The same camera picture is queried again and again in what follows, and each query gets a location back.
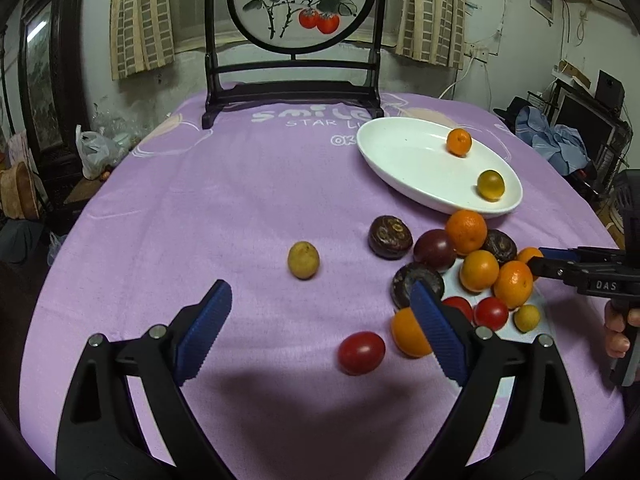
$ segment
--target blue gripper pad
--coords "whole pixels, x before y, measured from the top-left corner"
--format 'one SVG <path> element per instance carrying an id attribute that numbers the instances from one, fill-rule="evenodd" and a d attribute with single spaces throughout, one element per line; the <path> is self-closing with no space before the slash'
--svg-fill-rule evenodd
<path id="1" fill-rule="evenodd" d="M 411 310 L 414 311 L 415 319 L 418 320 L 444 374 L 456 381 L 460 387 L 464 386 L 468 380 L 465 347 L 442 315 L 434 297 L 420 282 L 415 283 L 411 291 Z"/>
<path id="2" fill-rule="evenodd" d="M 223 282 L 210 298 L 205 297 L 203 301 L 205 304 L 198 317 L 176 348 L 174 380 L 178 386 L 193 379 L 200 371 L 211 345 L 231 312 L 231 286 Z"/>
<path id="3" fill-rule="evenodd" d="M 579 262 L 580 256 L 569 249 L 547 249 L 540 247 L 540 252 L 545 258 L 552 260 L 568 260 L 570 262 Z"/>

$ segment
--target metal screw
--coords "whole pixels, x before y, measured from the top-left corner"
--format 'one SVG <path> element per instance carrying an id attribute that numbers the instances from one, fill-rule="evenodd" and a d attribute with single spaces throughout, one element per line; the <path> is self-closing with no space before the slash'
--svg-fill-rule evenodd
<path id="1" fill-rule="evenodd" d="M 164 334 L 166 334 L 166 327 L 164 325 L 153 325 L 149 329 L 149 335 L 153 339 L 160 339 Z"/>
<path id="2" fill-rule="evenodd" d="M 547 334 L 542 334 L 538 338 L 538 342 L 545 348 L 549 348 L 550 346 L 554 345 L 554 339 Z"/>
<path id="3" fill-rule="evenodd" d="M 102 334 L 93 334 L 87 340 L 90 346 L 100 346 L 103 341 L 104 341 L 104 336 Z"/>
<path id="4" fill-rule="evenodd" d="M 483 341 L 486 341 L 494 336 L 494 332 L 490 328 L 479 326 L 476 328 L 476 335 Z"/>

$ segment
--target white tray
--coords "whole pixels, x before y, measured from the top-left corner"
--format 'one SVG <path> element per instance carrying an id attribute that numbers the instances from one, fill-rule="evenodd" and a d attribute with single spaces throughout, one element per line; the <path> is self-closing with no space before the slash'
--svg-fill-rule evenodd
<path id="1" fill-rule="evenodd" d="M 511 167 L 474 139 L 464 157 L 447 151 L 451 128 L 408 117 L 384 117 L 363 124 L 358 148 L 377 176 L 407 197 L 429 208 L 452 214 L 478 211 L 485 218 L 504 215 L 522 202 L 522 184 Z M 489 202 L 476 191 L 485 170 L 502 175 L 505 193 Z"/>

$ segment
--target computer monitor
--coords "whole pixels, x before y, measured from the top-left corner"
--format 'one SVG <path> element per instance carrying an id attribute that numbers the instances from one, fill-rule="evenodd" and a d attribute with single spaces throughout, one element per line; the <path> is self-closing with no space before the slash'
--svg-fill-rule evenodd
<path id="1" fill-rule="evenodd" d="M 616 133 L 616 123 L 611 118 L 604 116 L 579 96 L 564 88 L 560 91 L 558 109 L 553 114 L 550 124 L 564 124 L 578 130 L 587 148 L 587 155 L 596 167 L 604 151 L 603 147 L 612 144 Z"/>

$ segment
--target dark round fruit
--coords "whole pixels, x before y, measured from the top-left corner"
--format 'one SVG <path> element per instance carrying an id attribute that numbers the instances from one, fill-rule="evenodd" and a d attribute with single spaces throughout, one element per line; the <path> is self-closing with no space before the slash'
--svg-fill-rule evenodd
<path id="1" fill-rule="evenodd" d="M 476 305 L 474 310 L 474 320 L 476 325 L 485 326 L 494 332 L 500 330 L 507 324 L 509 319 L 509 309 L 502 300 L 498 298 L 484 298 Z"/>
<path id="2" fill-rule="evenodd" d="M 451 298 L 442 300 L 442 303 L 458 309 L 469 320 L 469 323 L 474 322 L 474 310 L 471 308 L 471 303 L 469 303 L 465 298 L 452 296 Z"/>
<path id="3" fill-rule="evenodd" d="M 409 306 L 411 289 L 418 280 L 424 280 L 431 287 L 436 297 L 439 300 L 442 299 L 444 296 L 442 276 L 425 264 L 412 262 L 398 270 L 391 281 L 391 298 L 394 300 L 396 307 L 407 308 Z"/>
<path id="4" fill-rule="evenodd" d="M 509 238 L 509 235 L 498 231 L 498 229 L 489 229 L 487 231 L 486 240 L 482 248 L 495 256 L 500 266 L 515 260 L 518 255 L 516 243 Z"/>
<path id="5" fill-rule="evenodd" d="M 385 357 L 385 342 L 373 332 L 351 334 L 338 347 L 338 363 L 349 375 L 372 372 Z"/>
<path id="6" fill-rule="evenodd" d="M 445 272 L 456 261 L 453 240 L 444 229 L 425 232 L 414 245 L 414 260 L 438 272 Z"/>
<path id="7" fill-rule="evenodd" d="M 413 244 L 411 231 L 395 216 L 379 216 L 369 228 L 369 247 L 385 260 L 399 260 Z"/>

